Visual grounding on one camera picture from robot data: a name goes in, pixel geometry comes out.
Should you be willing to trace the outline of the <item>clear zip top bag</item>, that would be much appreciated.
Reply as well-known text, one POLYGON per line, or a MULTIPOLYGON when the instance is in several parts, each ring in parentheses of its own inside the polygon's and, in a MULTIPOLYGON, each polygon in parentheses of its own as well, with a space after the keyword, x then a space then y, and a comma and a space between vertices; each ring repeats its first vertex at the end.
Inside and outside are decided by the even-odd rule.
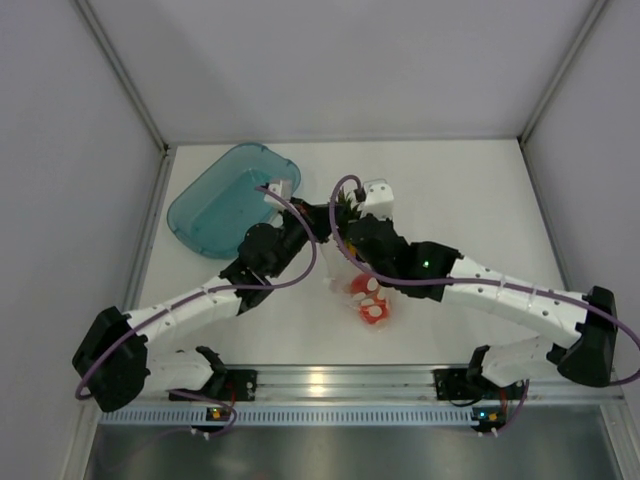
POLYGON ((393 313, 394 293, 372 275, 358 269, 334 242, 322 244, 320 252, 326 266, 324 284, 349 315, 369 330, 382 330, 393 313))

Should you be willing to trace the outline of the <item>fake pineapple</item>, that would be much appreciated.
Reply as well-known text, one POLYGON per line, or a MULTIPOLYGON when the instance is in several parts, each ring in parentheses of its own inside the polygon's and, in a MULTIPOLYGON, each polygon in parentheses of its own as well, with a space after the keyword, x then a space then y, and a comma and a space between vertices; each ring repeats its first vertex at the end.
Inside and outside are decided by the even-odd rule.
POLYGON ((357 200, 355 192, 347 191, 345 187, 341 187, 337 194, 329 200, 328 206, 333 211, 336 230, 336 234, 331 232, 333 244, 341 251, 338 246, 338 241, 341 241, 344 248, 356 260, 363 262, 356 247, 345 237, 347 228, 356 220, 359 220, 361 216, 360 202, 357 200))

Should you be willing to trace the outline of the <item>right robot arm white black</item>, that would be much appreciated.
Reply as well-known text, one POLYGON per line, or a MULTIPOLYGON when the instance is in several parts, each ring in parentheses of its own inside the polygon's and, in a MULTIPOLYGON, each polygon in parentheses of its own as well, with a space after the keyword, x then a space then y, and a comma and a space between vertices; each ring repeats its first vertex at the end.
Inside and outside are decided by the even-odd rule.
POLYGON ((594 286, 586 293, 537 287, 481 265, 436 242, 408 242, 391 220, 367 215, 339 230, 341 239, 385 287, 414 299, 456 304, 495 315, 535 337, 476 348, 467 367, 468 388, 480 397, 520 380, 558 372, 576 384, 611 383, 617 327, 615 296, 594 286))

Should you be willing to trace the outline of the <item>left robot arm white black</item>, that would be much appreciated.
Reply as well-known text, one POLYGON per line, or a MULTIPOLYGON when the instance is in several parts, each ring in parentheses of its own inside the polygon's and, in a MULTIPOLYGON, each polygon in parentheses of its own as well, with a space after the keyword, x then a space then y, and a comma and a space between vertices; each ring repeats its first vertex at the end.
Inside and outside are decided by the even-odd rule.
POLYGON ((144 309, 98 313, 72 358, 77 399, 93 399, 108 413, 164 391, 219 397, 227 376, 219 355, 206 346, 184 350, 179 341, 259 306, 305 246, 318 255, 331 235, 328 205, 294 198, 282 207, 280 226, 251 226, 236 259, 203 285, 144 309))

